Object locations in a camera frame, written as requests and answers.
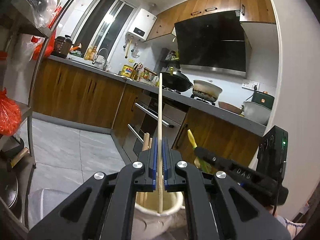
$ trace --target black handle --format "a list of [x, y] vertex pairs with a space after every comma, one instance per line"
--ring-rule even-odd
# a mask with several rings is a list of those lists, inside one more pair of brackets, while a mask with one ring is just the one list
[[244, 5], [241, 6], [241, 13], [243, 16], [245, 15], [245, 6]]
[[206, 12], [211, 12], [211, 11], [215, 11], [215, 10], [218, 10], [218, 8], [217, 7], [211, 7], [211, 8], [205, 9]]
[[179, 149], [178, 142], [180, 141], [180, 137], [181, 137], [181, 135], [183, 134], [184, 130], [185, 130], [187, 127], [188, 127], [188, 124], [185, 123], [185, 124], [183, 125], [182, 130], [181, 130], [181, 133], [179, 134], [179, 137], [178, 137], [178, 139], [177, 139], [176, 149]]
[[157, 33], [158, 33], [160, 27], [161, 27], [161, 25], [159, 25], [159, 27], [158, 27], [158, 29], [157, 29]]
[[131, 112], [133, 112], [133, 106], [134, 106], [134, 104], [137, 102], [137, 99], [138, 99], [138, 97], [136, 97], [136, 98], [134, 99], [134, 101], [133, 101], [133, 104], [132, 104], [132, 107], [131, 107]]
[[60, 75], [59, 75], [59, 79], [58, 79], [58, 83], [57, 83], [57, 85], [59, 85], [60, 78], [61, 78], [61, 72], [60, 72]]
[[92, 80], [90, 81], [90, 85], [89, 85], [89, 89], [88, 89], [87, 94], [89, 94], [89, 90], [90, 90], [91, 84], [92, 84]]
[[197, 12], [191, 13], [191, 15], [193, 16], [193, 15], [197, 15], [197, 14], [200, 14], [200, 13], [201, 13], [201, 11], [197, 11]]
[[95, 83], [94, 83], [93, 92], [92, 92], [93, 94], [94, 94], [94, 91], [96, 90], [96, 86], [97, 86], [97, 83], [95, 82]]

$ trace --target green appliance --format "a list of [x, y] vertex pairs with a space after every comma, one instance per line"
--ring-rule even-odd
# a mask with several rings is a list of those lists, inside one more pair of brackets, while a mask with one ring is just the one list
[[260, 91], [255, 91], [253, 93], [251, 102], [265, 106], [266, 108], [269, 108], [270, 110], [272, 110], [274, 100], [275, 98], [269, 94], [266, 94]]

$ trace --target countertop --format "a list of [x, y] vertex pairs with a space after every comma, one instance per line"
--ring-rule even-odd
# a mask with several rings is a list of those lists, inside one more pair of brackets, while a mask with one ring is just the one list
[[[91, 72], [94, 72], [97, 74], [101, 74], [101, 75], [106, 76], [108, 78], [113, 78], [113, 79], [116, 79], [116, 80], [121, 81], [123, 83], [127, 83], [129, 85], [139, 87], [139, 88], [142, 88], [142, 89], [154, 92], [154, 93], [159, 92], [159, 89], [157, 87], [153, 87], [148, 84], [145, 84], [142, 82], [137, 82], [134, 80], [127, 80], [121, 76], [118, 76], [118, 75], [91, 67], [86, 64], [82, 64], [80, 62], [76, 62], [73, 60], [64, 59], [64, 58], [60, 58], [60, 57], [56, 57], [56, 56], [52, 56], [52, 55], [50, 55], [48, 58], [52, 59], [52, 60], [59, 61], [61, 63], [65, 63], [65, 64], [72, 65], [75, 67], [79, 67], [79, 68], [82, 68], [82, 69], [85, 69], [85, 70], [88, 70], [88, 71], [91, 71]], [[215, 117], [218, 117], [222, 120], [230, 122], [238, 127], [246, 129], [247, 131], [252, 132], [256, 135], [263, 136], [263, 134], [265, 132], [266, 126], [259, 124], [259, 123], [256, 123], [254, 121], [251, 121], [251, 120], [249, 120], [245, 117], [242, 117], [238, 114], [234, 114], [232, 112], [229, 112], [227, 110], [219, 108], [217, 106], [212, 106], [207, 103], [201, 102], [199, 100], [195, 100], [193, 98], [189, 98], [184, 95], [179, 95], [177, 93], [170, 92], [167, 90], [162, 90], [162, 95], [166, 98], [178, 101], [178, 102], [183, 103], [187, 106], [191, 106], [191, 107], [196, 108], [200, 111], [206, 112], [206, 113], [211, 114]]]

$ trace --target yellow tin can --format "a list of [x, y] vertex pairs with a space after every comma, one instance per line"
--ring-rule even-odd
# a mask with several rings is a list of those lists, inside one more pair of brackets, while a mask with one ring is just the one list
[[130, 67], [129, 65], [124, 65], [120, 75], [130, 78], [132, 71], [133, 71], [133, 67]]

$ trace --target white water heater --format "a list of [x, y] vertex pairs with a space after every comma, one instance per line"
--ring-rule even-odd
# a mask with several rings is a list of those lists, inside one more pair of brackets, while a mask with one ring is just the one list
[[156, 16], [145, 9], [140, 9], [131, 27], [129, 28], [128, 33], [137, 37], [140, 39], [140, 41], [145, 41], [156, 20]]

